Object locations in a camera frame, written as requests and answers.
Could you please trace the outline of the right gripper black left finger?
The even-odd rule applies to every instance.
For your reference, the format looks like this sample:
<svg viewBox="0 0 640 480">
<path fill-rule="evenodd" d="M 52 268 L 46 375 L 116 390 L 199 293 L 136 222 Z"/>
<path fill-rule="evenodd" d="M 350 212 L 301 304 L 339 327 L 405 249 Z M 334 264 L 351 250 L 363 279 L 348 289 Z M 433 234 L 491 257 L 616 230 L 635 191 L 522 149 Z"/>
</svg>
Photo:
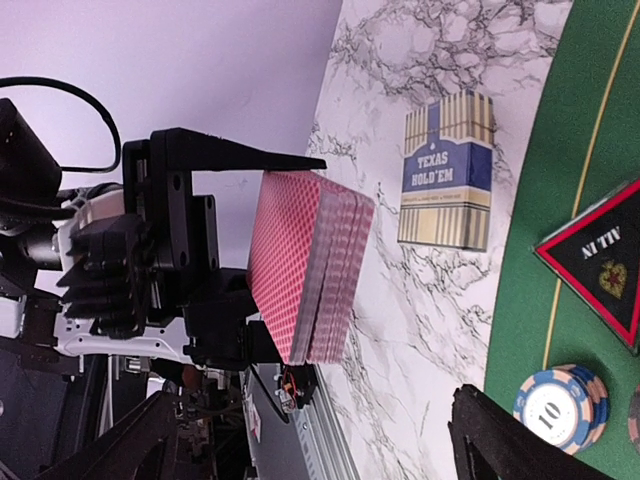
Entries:
<svg viewBox="0 0 640 480">
<path fill-rule="evenodd" d="M 156 392 L 84 450 L 40 479 L 172 479 L 177 454 L 176 399 Z"/>
</svg>

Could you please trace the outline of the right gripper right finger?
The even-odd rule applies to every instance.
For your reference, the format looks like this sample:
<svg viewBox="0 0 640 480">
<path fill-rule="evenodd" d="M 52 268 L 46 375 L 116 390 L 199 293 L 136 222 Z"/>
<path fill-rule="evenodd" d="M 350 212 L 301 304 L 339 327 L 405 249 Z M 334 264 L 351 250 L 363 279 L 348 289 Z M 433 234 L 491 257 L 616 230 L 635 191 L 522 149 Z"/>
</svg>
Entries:
<svg viewBox="0 0 640 480">
<path fill-rule="evenodd" d="M 453 394 L 448 423 L 458 479 L 628 479 L 630 388 L 609 388 L 612 413 L 604 436 L 571 456 L 528 430 L 485 393 L 464 384 Z"/>
</svg>

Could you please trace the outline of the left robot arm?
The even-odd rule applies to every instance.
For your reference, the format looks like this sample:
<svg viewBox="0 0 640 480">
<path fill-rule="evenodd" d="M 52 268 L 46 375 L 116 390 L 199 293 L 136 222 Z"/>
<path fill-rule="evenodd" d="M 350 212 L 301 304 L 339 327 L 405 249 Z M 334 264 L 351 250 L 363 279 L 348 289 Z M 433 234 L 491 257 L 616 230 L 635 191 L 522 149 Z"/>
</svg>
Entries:
<svg viewBox="0 0 640 480">
<path fill-rule="evenodd" d="M 246 269 L 222 266 L 216 201 L 199 171 L 306 178 L 321 159 L 173 128 L 124 146 L 123 178 L 77 190 L 8 99 L 1 102 L 1 344 L 37 370 L 86 355 L 238 371 L 280 354 Z"/>
</svg>

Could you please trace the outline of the black triangular dealer button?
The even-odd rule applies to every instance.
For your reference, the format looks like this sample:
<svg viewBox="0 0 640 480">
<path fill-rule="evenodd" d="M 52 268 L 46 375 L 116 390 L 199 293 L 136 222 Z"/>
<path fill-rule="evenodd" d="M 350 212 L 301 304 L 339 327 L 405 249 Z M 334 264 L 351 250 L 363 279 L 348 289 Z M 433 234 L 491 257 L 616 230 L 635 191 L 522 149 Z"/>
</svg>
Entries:
<svg viewBox="0 0 640 480">
<path fill-rule="evenodd" d="M 629 352 L 639 352 L 638 179 L 610 191 L 533 252 Z"/>
</svg>

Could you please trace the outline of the white chips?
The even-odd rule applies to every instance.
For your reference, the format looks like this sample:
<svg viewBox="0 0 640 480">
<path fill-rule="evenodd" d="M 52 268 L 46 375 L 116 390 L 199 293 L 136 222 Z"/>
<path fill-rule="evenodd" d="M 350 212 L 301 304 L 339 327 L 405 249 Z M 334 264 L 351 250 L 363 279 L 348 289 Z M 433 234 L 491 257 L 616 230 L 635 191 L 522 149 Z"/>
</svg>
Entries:
<svg viewBox="0 0 640 480">
<path fill-rule="evenodd" d="M 513 417 L 531 432 L 570 455 L 601 439 L 610 413 L 605 383 L 592 370 L 576 364 L 529 376 L 512 409 Z"/>
</svg>

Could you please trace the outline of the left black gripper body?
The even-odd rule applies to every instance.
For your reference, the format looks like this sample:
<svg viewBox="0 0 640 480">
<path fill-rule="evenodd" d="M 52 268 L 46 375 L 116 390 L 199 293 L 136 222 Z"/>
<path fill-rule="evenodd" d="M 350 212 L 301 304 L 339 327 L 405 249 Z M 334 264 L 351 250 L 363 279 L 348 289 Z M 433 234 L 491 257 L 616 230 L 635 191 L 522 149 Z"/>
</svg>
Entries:
<svg viewBox="0 0 640 480">
<path fill-rule="evenodd" d="M 124 204 L 148 229 L 155 300 L 151 319 L 184 320 L 183 352 L 196 365 L 215 365 L 216 295 L 221 290 L 216 202 L 192 188 L 195 172 L 167 166 L 164 131 L 123 147 Z"/>
</svg>

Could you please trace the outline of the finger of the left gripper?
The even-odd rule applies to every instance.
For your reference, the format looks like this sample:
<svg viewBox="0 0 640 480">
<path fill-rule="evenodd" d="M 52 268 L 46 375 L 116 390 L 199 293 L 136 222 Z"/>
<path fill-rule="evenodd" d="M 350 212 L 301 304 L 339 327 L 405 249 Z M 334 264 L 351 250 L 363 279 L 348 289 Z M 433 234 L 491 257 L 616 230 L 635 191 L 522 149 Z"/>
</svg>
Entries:
<svg viewBox="0 0 640 480">
<path fill-rule="evenodd" d="M 216 295 L 214 357 L 217 368 L 248 368 L 250 364 L 283 364 L 264 320 L 249 320 L 258 312 L 243 269 L 222 268 Z"/>
<path fill-rule="evenodd" d="M 322 159 L 260 150 L 228 139 L 174 128 L 164 131 L 167 166 L 199 171 L 309 171 L 324 170 Z"/>
</svg>

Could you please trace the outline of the red playing card deck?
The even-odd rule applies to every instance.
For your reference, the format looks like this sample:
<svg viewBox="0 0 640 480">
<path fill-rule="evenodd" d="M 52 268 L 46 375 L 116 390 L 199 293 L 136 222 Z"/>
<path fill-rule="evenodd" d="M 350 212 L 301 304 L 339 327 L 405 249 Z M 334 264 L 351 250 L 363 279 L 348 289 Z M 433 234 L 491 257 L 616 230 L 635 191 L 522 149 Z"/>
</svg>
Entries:
<svg viewBox="0 0 640 480">
<path fill-rule="evenodd" d="M 248 284 L 285 364 L 341 361 L 374 210 L 311 171 L 263 175 Z"/>
</svg>

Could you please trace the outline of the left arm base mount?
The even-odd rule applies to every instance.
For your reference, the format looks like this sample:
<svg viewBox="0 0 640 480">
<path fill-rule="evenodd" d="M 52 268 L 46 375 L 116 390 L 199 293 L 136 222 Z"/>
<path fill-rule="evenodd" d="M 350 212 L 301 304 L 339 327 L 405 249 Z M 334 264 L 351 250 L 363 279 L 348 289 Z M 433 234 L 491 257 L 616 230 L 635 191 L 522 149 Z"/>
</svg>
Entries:
<svg viewBox="0 0 640 480">
<path fill-rule="evenodd" d="M 275 387 L 268 387 L 261 376 L 261 367 L 272 370 Z M 316 368 L 311 364 L 290 366 L 277 364 L 250 364 L 247 375 L 251 375 L 263 393 L 268 405 L 284 423 L 289 416 L 309 405 L 319 385 Z"/>
</svg>

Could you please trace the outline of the red chips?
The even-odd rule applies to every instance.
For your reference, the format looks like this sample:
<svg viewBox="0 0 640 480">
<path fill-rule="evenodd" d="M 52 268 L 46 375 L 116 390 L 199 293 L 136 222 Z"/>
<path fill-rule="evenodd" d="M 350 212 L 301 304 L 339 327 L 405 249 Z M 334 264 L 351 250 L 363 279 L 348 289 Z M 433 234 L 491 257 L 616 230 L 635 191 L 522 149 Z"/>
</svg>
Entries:
<svg viewBox="0 0 640 480">
<path fill-rule="evenodd" d="M 637 385 L 629 403 L 628 435 L 637 453 L 640 453 L 640 385 Z"/>
</svg>

